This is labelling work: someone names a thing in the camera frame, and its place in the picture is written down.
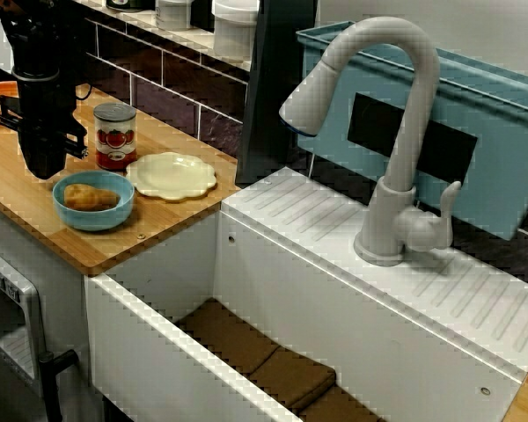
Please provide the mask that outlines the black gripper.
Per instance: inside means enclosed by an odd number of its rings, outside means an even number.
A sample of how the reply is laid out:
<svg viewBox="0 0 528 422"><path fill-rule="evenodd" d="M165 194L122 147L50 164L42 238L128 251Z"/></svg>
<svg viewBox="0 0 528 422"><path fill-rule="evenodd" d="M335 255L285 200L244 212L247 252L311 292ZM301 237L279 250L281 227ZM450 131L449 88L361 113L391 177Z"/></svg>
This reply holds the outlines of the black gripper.
<svg viewBox="0 0 528 422"><path fill-rule="evenodd" d="M16 97L0 95L0 124L18 133L27 169L36 178L51 178L64 169L66 154L87 157L87 132L74 117L75 85L59 74L16 76L16 83Z"/></svg>

